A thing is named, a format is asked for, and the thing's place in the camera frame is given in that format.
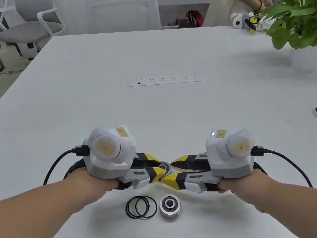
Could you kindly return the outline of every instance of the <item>person's hand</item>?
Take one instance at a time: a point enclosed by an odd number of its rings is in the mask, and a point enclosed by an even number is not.
[[[89,175],[85,168],[75,170],[65,180],[81,200],[82,207],[96,202],[108,191],[119,186],[117,179],[98,179]]]
[[[223,179],[218,184],[220,193],[230,190],[243,201],[254,205],[260,212],[262,207],[269,202],[270,194],[278,184],[269,176],[259,170],[254,170],[251,175],[244,178]]]
[[[273,5],[272,0],[260,0],[260,1],[264,4],[264,6],[271,6],[271,5]]]

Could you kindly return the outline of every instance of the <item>metal bearing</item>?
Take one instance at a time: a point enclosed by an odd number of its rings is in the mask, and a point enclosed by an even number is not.
[[[166,173],[164,176],[170,175],[172,173],[172,165],[170,165],[170,163],[168,162],[160,161],[160,165],[158,167],[166,170]]]
[[[165,218],[176,218],[181,212],[180,201],[174,195],[166,195],[159,202],[159,211]]]

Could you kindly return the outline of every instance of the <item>beige label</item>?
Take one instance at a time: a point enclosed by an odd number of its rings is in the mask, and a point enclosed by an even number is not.
[[[107,156],[112,155],[114,152],[114,147],[102,139],[97,141],[95,149]]]
[[[118,131],[121,137],[129,137],[128,133],[125,131],[123,127],[117,127],[116,130]]]
[[[227,130],[218,130],[216,138],[224,138],[227,133]]]
[[[236,143],[233,146],[233,150],[238,155],[244,155],[246,152],[248,152],[251,149],[250,143],[248,140],[243,140],[239,143]]]

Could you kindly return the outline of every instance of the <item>table surface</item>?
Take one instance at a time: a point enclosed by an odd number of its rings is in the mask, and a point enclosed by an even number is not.
[[[54,37],[0,99],[0,199],[40,186],[53,161],[97,126],[126,124],[139,152],[165,161],[205,151],[214,126],[247,128],[258,145],[289,156],[317,184],[315,74],[288,66],[290,48],[230,27]],[[128,87],[138,77],[196,74],[206,82]],[[78,158],[66,157],[50,182]],[[257,161],[275,179],[306,185],[279,157]],[[182,214],[125,215],[134,195],[177,195]],[[232,194],[174,191],[156,183],[114,191],[73,215],[57,238],[293,237]]]

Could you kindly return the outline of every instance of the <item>power strip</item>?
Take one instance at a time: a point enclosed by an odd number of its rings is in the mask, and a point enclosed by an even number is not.
[[[130,87],[147,86],[147,85],[160,85],[160,84],[172,84],[172,83],[193,83],[193,82],[205,82],[205,79],[199,78],[197,75],[183,75],[183,76],[169,76],[169,77],[151,77],[140,78],[130,82]]]

